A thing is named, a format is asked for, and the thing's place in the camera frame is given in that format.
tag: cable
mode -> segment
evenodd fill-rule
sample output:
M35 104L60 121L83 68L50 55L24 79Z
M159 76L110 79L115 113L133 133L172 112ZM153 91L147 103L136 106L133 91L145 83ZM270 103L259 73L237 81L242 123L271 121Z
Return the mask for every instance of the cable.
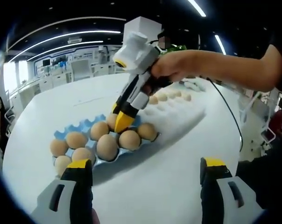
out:
M211 84L216 88L216 90L218 91L218 93L221 95L221 97L223 98L223 100L224 100L224 102L225 102L227 108L229 109L229 111L230 111L230 113L231 113L231 115L232 115L232 117L233 117L233 119L234 119L234 122L235 122L235 124L236 124L236 127L238 128L238 131L239 131L239 133L240 133L240 139L241 139L240 152L241 152L242 149L243 149L244 142L243 142L243 135L242 135L242 133L241 133L241 131L240 131L240 127L239 127L239 125L238 125L238 122L236 121L236 118L235 118L235 116L234 116L232 110L230 109L230 106L228 105L227 101L225 100L225 98L224 98L224 96L222 95L222 93L220 92L220 90L216 87L216 85L212 82L212 80L210 80L209 78L207 78L207 80L211 82Z

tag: lab room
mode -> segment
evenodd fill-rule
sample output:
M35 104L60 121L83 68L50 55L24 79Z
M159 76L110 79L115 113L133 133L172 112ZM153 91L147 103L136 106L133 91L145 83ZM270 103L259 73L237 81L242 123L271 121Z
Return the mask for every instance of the lab room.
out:
M8 9L2 221L281 218L280 12L241 0Z

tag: brown egg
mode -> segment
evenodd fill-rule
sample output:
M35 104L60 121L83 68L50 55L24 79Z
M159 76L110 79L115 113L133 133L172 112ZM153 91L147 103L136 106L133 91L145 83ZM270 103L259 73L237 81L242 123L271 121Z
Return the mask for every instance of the brown egg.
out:
M95 155L92 151L88 150L87 148L77 148L71 156L72 161L79 161L85 159L90 159L92 165L94 165Z
M148 103L156 105L156 104L159 103L159 100L158 100L158 98L156 96L151 96L151 97L149 97L149 102Z
M102 160L114 160L118 153L116 139L109 134L103 135L96 145L96 153Z
M62 176L65 169L70 165L71 159L66 155L61 155L55 160L55 170L59 176Z
M183 99L186 100L186 101L191 101L192 97L191 97L190 94L183 94Z
M119 137L119 145L122 148L134 151L139 148L140 144L141 138L133 130L125 131Z
M90 129L90 137L92 140L98 141L104 134L109 134L109 127L104 121L95 123Z
M61 156L61 155L65 155L65 153L68 149L68 145L67 145L66 141L64 141L64 140L54 139L54 140L52 140L49 148L50 148L53 156L58 157L58 156Z
M115 129L116 118L117 118L117 114L111 113L106 119L106 122L107 122L109 129L111 131L114 131L114 129Z
M150 123L141 124L137 129L137 133L140 135L141 138L150 141L154 141L158 135L158 132L155 130L155 127Z
M176 97L181 97L182 96L182 92L180 92L179 90L175 90L174 94Z
M174 98L176 97L175 92L173 92L173 91L167 92L167 96L168 96L170 99L174 99Z
M156 97L158 98L159 101L167 101L168 97L164 93L157 93Z
M71 148L82 148L85 147L88 139L85 135L80 132L70 132L66 135L66 143Z

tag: ceiling light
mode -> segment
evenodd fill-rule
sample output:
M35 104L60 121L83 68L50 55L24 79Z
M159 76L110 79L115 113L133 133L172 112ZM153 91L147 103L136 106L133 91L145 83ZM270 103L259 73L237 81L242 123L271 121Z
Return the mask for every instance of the ceiling light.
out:
M199 12L202 17L206 17L204 11L199 7L199 5L195 2L195 0L188 0L192 6Z
M73 43L73 44L64 45L64 46L61 46L61 47L58 47L58 48L54 48L54 49L51 49L51 50L47 50L47 51L42 52L42 53L40 53L40 54L38 54L38 55L35 55L35 56L29 58L27 61L30 61L30 60L32 60L32 59L34 59L34 58L36 58L36 57L39 57L40 55L44 55L44 54L49 53L49 52L54 51L54 50L59 50L59 49L62 49L62 48L66 48L66 47L70 47L70 46L76 46L76 45L80 45L80 44L102 43L102 42L103 42L103 41L88 41L88 42L81 42L81 43Z
M52 41L54 39L60 38L60 37L64 37L64 36L70 36L70 35L77 35L77 34L90 34L90 33L109 33L109 34L120 34L120 31L110 31L110 30L89 30L89 31L81 31L81 32L75 32L75 33L69 33L69 34L63 34L63 35L59 35L59 36L54 36L52 38L49 38L47 40L41 41L39 43L36 43L34 45L32 45L31 47L28 47L27 49L24 49L23 51L21 51L19 54L17 54L16 56L14 56L12 59L9 60L9 62L12 62L14 59L16 59L18 56L20 56L21 54L23 54L24 52L40 45L43 44L45 42L48 41Z
M222 44L222 42L221 42L221 40L220 40L220 37L219 37L218 35L215 35L215 38L216 38L216 40L218 41L218 44L219 44L219 46L220 46L220 48L221 48L223 54L226 55L226 52L225 52L225 49L224 49L224 47L223 47L223 44Z

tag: ceiling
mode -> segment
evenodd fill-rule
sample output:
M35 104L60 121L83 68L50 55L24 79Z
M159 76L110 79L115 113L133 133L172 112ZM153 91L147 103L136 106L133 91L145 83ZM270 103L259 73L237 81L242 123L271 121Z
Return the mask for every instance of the ceiling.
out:
M124 24L138 16L161 23L170 33L173 44L185 44L188 49L198 48L200 35L201 49L221 52L215 38L219 35L227 54L254 58L264 54L275 17L270 3L266 5L261 0L195 1L206 17L201 17L188 0L101 0L89 6L72 2L63 7L23 7L18 11L16 24L9 35L6 61L34 44L73 32L120 31L120 34L89 33L79 36L82 42L103 41L104 45L121 45ZM68 39L69 36L65 36L42 43L15 60L26 60L49 49L67 45Z

